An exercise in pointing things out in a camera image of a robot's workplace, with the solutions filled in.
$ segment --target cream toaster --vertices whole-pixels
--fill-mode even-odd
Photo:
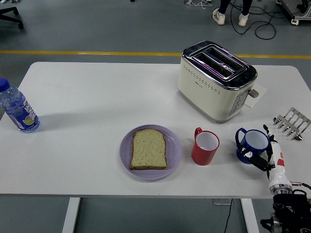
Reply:
[[[250,64],[202,41],[182,52],[178,89],[213,121],[223,123],[241,110],[256,77]]]

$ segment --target bread crust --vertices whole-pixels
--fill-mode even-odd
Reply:
[[[139,132],[141,132],[141,131],[143,131],[143,130],[150,130],[150,129],[137,130],[137,131],[134,133],[133,140],[134,140],[135,136],[136,136]],[[134,165],[132,165],[132,161],[133,161],[133,157],[134,157],[134,141],[133,141],[133,143],[132,143],[132,157],[131,157],[131,163],[130,163],[130,169],[131,169],[131,170],[166,170],[166,169],[168,169],[167,158],[166,158],[166,140],[165,140],[165,138],[164,138],[164,134],[163,134],[161,131],[159,131],[159,130],[155,130],[155,131],[158,131],[158,132],[161,133],[162,138],[163,138],[163,141],[164,141],[164,144],[165,144],[164,158],[165,158],[165,164],[166,164],[166,166],[134,166]]]

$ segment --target metal toast rack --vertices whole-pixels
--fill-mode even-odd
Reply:
[[[278,125],[278,129],[283,127],[282,133],[287,132],[286,136],[292,135],[291,140],[301,141],[303,138],[301,134],[311,124],[311,120],[306,118],[301,112],[295,108],[290,108],[285,116],[279,115],[273,119],[273,125]]]

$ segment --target dark pants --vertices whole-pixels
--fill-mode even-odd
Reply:
[[[242,14],[245,16],[249,12],[249,8],[251,8],[253,0],[243,0],[243,10]],[[221,0],[220,2],[220,8],[218,10],[219,13],[224,14],[228,5],[230,3],[230,0]]]

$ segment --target bottle cap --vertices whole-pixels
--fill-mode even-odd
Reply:
[[[10,83],[7,79],[0,78],[0,92],[5,91],[10,88]]]

